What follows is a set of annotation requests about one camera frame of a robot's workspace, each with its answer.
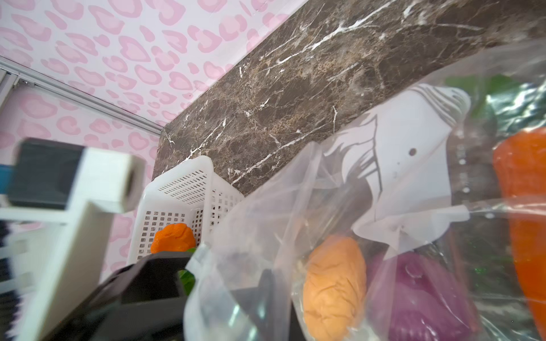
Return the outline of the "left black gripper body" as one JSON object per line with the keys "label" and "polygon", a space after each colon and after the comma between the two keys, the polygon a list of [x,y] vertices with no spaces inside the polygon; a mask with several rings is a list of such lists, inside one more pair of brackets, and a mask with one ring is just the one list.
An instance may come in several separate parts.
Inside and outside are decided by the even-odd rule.
{"label": "left black gripper body", "polygon": [[[196,278],[189,296],[178,272]],[[45,340],[272,340],[273,274],[246,253],[161,252],[99,285]]]}

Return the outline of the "orange tomato toy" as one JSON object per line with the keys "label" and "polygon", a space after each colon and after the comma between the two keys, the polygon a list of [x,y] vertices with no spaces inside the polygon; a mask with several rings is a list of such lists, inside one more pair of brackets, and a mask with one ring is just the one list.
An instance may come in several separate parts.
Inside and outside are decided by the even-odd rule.
{"label": "orange tomato toy", "polygon": [[196,248],[196,239],[193,231],[184,223],[169,224],[155,234],[151,245],[151,253],[162,251],[185,252]]}

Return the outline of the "white perforated plastic basket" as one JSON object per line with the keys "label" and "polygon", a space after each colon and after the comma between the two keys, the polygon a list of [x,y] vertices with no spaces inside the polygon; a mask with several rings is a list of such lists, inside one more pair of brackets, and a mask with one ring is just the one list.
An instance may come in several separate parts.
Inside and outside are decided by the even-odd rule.
{"label": "white perforated plastic basket", "polygon": [[211,244],[212,230],[243,199],[241,192],[215,173],[210,157],[183,161],[144,189],[127,264],[150,255],[156,234],[169,224],[186,224],[196,244]]}

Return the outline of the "small orange fruit toy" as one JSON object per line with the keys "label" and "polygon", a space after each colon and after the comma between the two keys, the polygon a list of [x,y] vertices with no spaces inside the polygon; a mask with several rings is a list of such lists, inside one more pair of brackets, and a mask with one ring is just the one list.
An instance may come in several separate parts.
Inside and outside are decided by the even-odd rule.
{"label": "small orange fruit toy", "polygon": [[315,340],[343,340],[364,316],[366,263],[350,237],[330,236],[310,254],[304,322]]}

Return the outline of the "purple onion toy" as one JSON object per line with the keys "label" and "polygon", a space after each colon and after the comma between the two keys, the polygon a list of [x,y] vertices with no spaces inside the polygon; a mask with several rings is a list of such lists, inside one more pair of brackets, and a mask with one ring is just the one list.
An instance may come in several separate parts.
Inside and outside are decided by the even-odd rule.
{"label": "purple onion toy", "polygon": [[475,340],[476,308],[443,265],[415,252],[368,264],[366,316],[389,340]]}

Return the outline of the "clear zip top bag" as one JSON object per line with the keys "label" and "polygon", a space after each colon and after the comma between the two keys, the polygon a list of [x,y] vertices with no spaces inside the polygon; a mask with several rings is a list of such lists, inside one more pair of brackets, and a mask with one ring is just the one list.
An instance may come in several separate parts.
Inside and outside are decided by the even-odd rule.
{"label": "clear zip top bag", "polygon": [[[542,340],[518,282],[493,151],[545,129],[545,41],[492,48],[440,69],[306,146],[239,203],[198,251],[246,253],[273,274],[272,340],[304,322],[310,254],[330,236],[366,263],[438,261],[476,308],[475,340]],[[389,340],[366,316],[343,340]]]}

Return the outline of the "orange carrot toy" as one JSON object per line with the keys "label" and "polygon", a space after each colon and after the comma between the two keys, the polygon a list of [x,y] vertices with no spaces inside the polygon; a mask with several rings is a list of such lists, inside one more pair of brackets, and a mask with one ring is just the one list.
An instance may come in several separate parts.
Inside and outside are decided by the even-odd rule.
{"label": "orange carrot toy", "polygon": [[520,288],[545,339],[545,129],[523,130],[493,151]]}

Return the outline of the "green lettuce toy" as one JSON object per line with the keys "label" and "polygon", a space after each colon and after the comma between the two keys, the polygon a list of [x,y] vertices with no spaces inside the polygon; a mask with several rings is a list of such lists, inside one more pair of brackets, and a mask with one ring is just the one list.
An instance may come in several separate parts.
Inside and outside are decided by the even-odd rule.
{"label": "green lettuce toy", "polygon": [[180,270],[178,272],[178,277],[183,294],[189,296],[196,283],[195,276],[188,270]]}

